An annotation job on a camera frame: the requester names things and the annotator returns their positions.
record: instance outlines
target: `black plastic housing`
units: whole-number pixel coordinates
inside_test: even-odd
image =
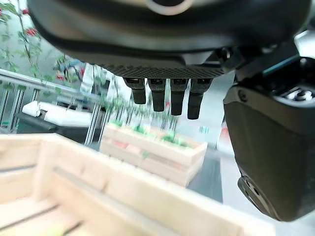
[[[153,110],[155,112],[164,111],[166,80],[148,79],[148,83],[152,91]]]
[[[144,79],[124,78],[126,85],[132,89],[135,104],[146,104],[146,89]]]
[[[288,41],[309,19],[311,3],[209,0],[162,16],[129,1],[28,0],[36,28],[61,51],[117,76],[152,79],[218,77],[214,50]]]
[[[171,114],[180,116],[183,111],[183,100],[188,85],[187,79],[173,79],[171,82]]]
[[[209,89],[212,79],[199,79],[190,81],[188,98],[188,119],[198,119],[203,94]]]
[[[304,87],[315,94],[315,88]],[[262,213],[293,221],[315,209],[315,99],[234,86],[224,100],[238,186]]]

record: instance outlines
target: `red flower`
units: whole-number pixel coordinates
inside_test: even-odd
[[[62,80],[62,81],[64,80],[64,76],[61,76],[61,75],[57,75],[56,78],[57,78],[58,80]]]
[[[85,69],[82,68],[82,69],[80,70],[80,74],[83,76],[83,75],[84,75],[84,72],[85,72]]]
[[[37,33],[37,30],[36,29],[33,29],[33,28],[29,28],[26,30],[26,34],[29,35],[29,36],[35,36]]]
[[[29,13],[30,13],[30,11],[29,11],[28,8],[26,8],[26,9],[24,9],[24,10],[22,11],[22,14],[23,14],[23,15],[28,15]]]

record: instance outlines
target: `metal railing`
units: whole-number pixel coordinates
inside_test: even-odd
[[[21,74],[10,72],[3,69],[0,69],[0,80],[3,82],[15,84],[15,85],[33,88],[33,93],[32,93],[30,102],[37,100],[40,91],[48,91],[51,93],[56,93],[56,91],[58,90],[58,92],[60,92],[60,94],[64,97],[68,97],[71,99],[78,99],[78,100],[86,100],[90,103],[94,103],[94,109],[92,112],[92,120],[88,128],[88,132],[87,132],[87,136],[86,136],[84,144],[89,145],[92,142],[94,132],[95,132],[95,127],[97,125],[97,117],[100,113],[100,108],[101,108],[100,106],[101,96],[96,95],[96,94],[91,94],[91,93],[80,92],[76,89],[69,88],[67,86],[58,85],[55,83],[43,81],[37,78],[21,75]],[[14,101],[13,101],[13,106],[10,113],[8,127],[6,129],[1,128],[2,132],[10,133],[12,129],[16,126],[17,119],[15,115],[19,113],[21,110],[24,93],[25,91],[22,89],[18,89],[16,91]],[[5,90],[2,95],[2,100],[0,103],[0,124],[2,123],[2,120],[3,120],[4,110],[8,101],[8,96],[9,96],[9,91]]]

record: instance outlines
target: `wooden crate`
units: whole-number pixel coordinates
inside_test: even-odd
[[[118,158],[150,173],[186,187],[201,169],[207,143],[196,142],[184,136],[176,136],[188,147],[162,141],[166,134],[150,128],[153,136],[145,136],[128,126],[106,126],[100,152]]]
[[[0,136],[1,236],[274,236],[271,225],[54,134]]]

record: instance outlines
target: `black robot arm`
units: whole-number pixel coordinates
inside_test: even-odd
[[[241,191],[280,221],[315,209],[315,60],[294,41],[312,0],[28,3],[43,37],[123,77],[138,104],[148,79],[157,112],[171,79],[171,111],[181,115],[190,80],[188,118],[198,118],[212,79],[234,70],[224,109]]]

